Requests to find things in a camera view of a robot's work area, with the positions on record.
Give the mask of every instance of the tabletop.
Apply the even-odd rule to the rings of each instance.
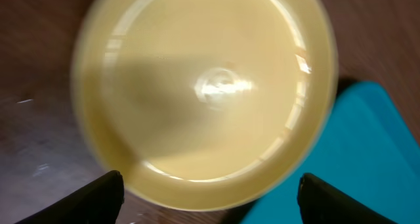
[[[0,216],[14,223],[104,170],[76,126],[70,100],[75,39],[93,0],[0,0]],[[420,0],[322,0],[342,78],[389,93],[420,141]],[[117,223],[220,223],[232,210],[182,212],[126,193]]]

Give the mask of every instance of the yellow bowl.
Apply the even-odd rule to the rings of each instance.
[[[73,102],[130,191],[209,211],[258,198],[298,166],[336,81],[318,0],[96,0]]]

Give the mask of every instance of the glossy yellow surface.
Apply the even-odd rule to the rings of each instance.
[[[97,0],[73,99],[129,190],[217,210],[258,198],[304,158],[336,73],[317,0]]]

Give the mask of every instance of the round dish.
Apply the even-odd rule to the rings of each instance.
[[[96,0],[73,102],[96,157],[156,204],[210,211],[267,192],[335,96],[318,0]]]

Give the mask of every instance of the blue cutting board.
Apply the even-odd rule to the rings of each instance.
[[[308,158],[242,224],[302,223],[297,187],[305,172],[397,223],[420,223],[420,149],[376,83],[357,83],[337,99]]]

